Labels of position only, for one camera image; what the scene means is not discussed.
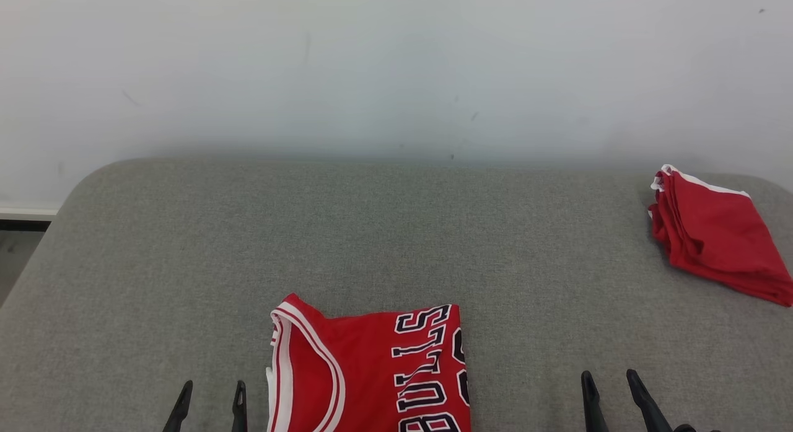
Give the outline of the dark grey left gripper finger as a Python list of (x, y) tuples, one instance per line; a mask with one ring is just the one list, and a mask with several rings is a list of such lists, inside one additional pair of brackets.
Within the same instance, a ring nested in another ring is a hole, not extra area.
[(248, 432), (247, 391), (243, 381), (237, 381), (232, 414), (232, 432)]
[(175, 406), (171, 409), (162, 432), (181, 432), (182, 422), (189, 415), (193, 381), (186, 381), (177, 398)]

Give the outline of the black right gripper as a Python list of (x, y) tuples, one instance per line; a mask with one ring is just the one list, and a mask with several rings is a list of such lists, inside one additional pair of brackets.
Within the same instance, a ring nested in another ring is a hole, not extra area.
[[(634, 369), (626, 370), (626, 378), (631, 389), (634, 403), (642, 412), (642, 417), (647, 432), (697, 432), (689, 424), (677, 426), (674, 430), (657, 406), (651, 393), (646, 389), (642, 379)], [(584, 426), (586, 432), (609, 432), (607, 422), (600, 406), (600, 393), (598, 393), (592, 373), (581, 373), (582, 398), (584, 406)]]

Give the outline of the red basketball jersey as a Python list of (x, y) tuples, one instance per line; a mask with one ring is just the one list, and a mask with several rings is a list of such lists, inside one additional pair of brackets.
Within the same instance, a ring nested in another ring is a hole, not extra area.
[(267, 432), (472, 432), (460, 309), (270, 313)]

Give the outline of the red shorts white trim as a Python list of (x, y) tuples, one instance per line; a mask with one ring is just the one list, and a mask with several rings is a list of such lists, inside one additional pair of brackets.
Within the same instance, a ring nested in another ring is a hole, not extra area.
[(793, 277), (748, 193), (711, 185), (666, 164), (651, 184), (652, 237), (669, 263), (782, 307)]

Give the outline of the grey fabric sofa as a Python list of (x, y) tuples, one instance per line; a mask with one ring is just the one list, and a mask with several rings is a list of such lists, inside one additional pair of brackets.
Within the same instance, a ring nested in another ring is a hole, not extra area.
[(669, 421), (793, 432), (793, 309), (672, 268), (645, 171), (147, 159), (68, 195), (0, 307), (0, 432), (229, 432), (268, 420), (269, 313), (461, 307), (473, 429)]

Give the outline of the grey metal wall bracket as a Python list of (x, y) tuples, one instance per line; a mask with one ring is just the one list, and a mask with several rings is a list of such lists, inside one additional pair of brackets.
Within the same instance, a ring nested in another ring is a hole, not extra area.
[(51, 222), (57, 217), (58, 209), (35, 209), (0, 206), (0, 220), (25, 222)]

